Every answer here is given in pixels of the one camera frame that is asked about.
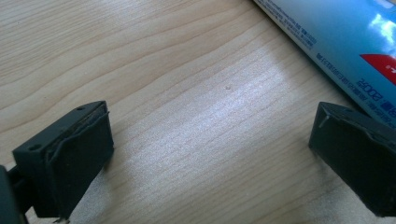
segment red label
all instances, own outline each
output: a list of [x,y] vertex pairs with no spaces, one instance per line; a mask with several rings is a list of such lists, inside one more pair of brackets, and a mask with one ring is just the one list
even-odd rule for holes
[[362,54],[361,57],[374,67],[382,76],[396,85],[396,59],[383,54]]

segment toothpaste tube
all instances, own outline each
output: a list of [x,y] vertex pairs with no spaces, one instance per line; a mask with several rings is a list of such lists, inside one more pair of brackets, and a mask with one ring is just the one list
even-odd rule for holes
[[254,0],[356,103],[396,129],[396,0]]

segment light wood surface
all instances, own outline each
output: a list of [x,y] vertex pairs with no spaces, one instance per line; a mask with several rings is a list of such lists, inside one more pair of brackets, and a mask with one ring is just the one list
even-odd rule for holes
[[107,100],[115,155],[71,223],[396,223],[309,150],[318,102],[350,104],[250,0],[1,1],[0,95],[8,169]]

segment wood grain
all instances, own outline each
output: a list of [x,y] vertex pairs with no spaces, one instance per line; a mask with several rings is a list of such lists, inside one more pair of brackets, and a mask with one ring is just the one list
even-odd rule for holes
[[309,150],[318,102],[350,104],[252,1],[2,1],[0,46],[8,169],[107,100],[116,152],[71,223],[395,223]]

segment black plastic part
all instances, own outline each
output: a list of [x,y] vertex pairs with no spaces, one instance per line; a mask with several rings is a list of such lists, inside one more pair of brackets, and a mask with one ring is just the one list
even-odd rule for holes
[[0,223],[26,223],[18,207],[11,181],[4,166],[0,165]]
[[16,166],[8,171],[8,177],[14,189],[14,195],[20,212],[24,214],[32,207],[36,197],[36,193],[32,188],[32,183],[20,174]]
[[106,102],[80,106],[13,151],[38,217],[69,218],[113,154]]
[[319,103],[309,146],[379,217],[396,216],[396,131],[340,105]]

